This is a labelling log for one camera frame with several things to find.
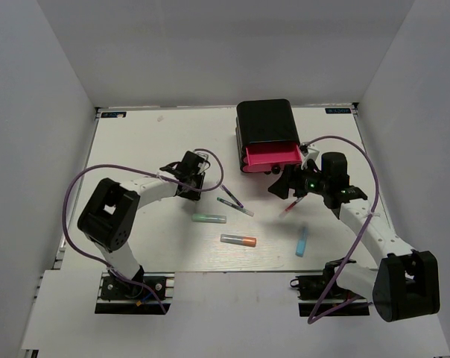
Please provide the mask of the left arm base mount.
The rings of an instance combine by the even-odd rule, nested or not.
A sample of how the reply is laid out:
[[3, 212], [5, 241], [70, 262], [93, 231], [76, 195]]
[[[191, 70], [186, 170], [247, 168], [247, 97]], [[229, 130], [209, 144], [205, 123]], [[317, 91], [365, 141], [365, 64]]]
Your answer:
[[103, 315], [164, 315], [174, 294], [174, 273], [145, 273], [143, 284], [149, 289], [120, 281], [104, 272], [99, 281], [95, 314]]

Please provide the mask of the pink bottom drawer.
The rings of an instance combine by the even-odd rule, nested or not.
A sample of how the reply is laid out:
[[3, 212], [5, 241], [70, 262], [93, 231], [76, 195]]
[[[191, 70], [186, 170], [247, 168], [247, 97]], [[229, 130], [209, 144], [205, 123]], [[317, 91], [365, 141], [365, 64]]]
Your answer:
[[241, 167], [241, 171], [243, 173], [265, 173], [266, 175], [277, 175], [282, 171], [282, 167], [280, 165], [271, 165], [269, 163], [258, 165], [243, 165]]

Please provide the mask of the pink top drawer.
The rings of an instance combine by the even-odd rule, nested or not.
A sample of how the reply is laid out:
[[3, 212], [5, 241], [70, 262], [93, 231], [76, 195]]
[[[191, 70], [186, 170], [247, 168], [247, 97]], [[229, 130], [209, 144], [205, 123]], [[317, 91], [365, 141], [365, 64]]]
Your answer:
[[245, 149], [247, 165], [269, 163], [280, 165], [282, 169], [286, 165], [301, 164], [301, 153], [295, 142], [264, 142], [248, 145]]

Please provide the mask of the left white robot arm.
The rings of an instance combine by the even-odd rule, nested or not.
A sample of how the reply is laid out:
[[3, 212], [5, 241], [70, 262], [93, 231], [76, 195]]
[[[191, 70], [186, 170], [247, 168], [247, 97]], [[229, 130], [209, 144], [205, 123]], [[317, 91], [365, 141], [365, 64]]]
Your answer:
[[137, 211], [165, 198], [198, 201], [207, 163], [206, 154], [187, 151], [180, 162], [161, 168], [173, 175], [172, 181], [138, 179], [119, 183], [104, 178], [96, 186], [77, 227], [99, 249], [110, 269], [118, 273], [118, 288], [127, 297], [137, 297], [144, 289], [144, 270], [127, 243]]

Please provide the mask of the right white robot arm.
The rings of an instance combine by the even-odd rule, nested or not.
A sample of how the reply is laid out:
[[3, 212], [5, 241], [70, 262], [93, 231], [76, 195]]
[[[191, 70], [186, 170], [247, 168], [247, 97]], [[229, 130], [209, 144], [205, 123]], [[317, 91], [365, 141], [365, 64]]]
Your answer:
[[418, 251], [401, 239], [384, 220], [375, 214], [374, 205], [366, 194], [351, 185], [346, 156], [327, 152], [321, 165], [307, 160], [304, 166], [286, 165], [280, 178], [268, 191], [286, 199], [293, 193], [297, 198], [307, 194], [319, 195], [325, 207], [356, 235], [353, 248], [364, 245], [377, 267], [365, 268], [351, 258], [352, 253], [328, 262], [320, 284], [311, 286], [307, 280], [302, 288], [320, 290], [308, 320], [313, 323], [335, 308], [319, 311], [327, 295], [338, 298], [349, 292], [339, 308], [364, 298], [374, 305], [387, 322], [433, 315], [440, 310], [440, 285], [437, 258], [430, 251]]

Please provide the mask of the green highlighter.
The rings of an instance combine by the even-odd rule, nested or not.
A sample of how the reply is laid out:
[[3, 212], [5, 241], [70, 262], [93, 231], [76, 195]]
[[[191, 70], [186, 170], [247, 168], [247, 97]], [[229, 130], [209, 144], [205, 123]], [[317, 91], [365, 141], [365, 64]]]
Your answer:
[[215, 215], [215, 214], [202, 214], [194, 213], [191, 217], [193, 222], [197, 223], [210, 223], [210, 224], [226, 224], [226, 216]]

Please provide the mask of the red pen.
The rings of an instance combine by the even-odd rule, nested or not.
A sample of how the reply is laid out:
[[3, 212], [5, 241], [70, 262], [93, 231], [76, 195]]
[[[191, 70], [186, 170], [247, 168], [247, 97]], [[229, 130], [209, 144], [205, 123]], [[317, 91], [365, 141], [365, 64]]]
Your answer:
[[279, 217], [282, 219], [284, 217], [286, 217], [287, 214], [290, 213], [290, 211], [292, 211], [293, 208], [295, 208], [296, 205], [298, 205], [299, 202], [301, 202], [302, 197], [301, 198], [297, 198], [296, 200], [294, 200], [291, 204], [289, 204], [280, 214]]

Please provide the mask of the orange highlighter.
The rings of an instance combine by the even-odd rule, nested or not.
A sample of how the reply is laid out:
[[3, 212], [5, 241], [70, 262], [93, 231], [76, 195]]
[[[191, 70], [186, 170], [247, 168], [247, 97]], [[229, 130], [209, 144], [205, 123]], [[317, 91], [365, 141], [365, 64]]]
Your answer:
[[229, 235], [229, 234], [221, 234], [220, 241], [222, 243], [232, 244], [232, 245], [241, 245], [246, 247], [254, 248], [257, 243], [257, 239], [254, 237], [248, 236], [237, 236], [237, 235]]

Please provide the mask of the blue highlighter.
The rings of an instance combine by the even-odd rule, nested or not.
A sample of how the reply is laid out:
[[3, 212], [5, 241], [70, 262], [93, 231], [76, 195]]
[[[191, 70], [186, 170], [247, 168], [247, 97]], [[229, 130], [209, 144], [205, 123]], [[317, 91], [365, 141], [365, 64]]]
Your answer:
[[308, 238], [308, 227], [303, 226], [299, 231], [299, 237], [295, 249], [295, 255], [297, 257], [303, 257], [305, 253], [306, 243]]

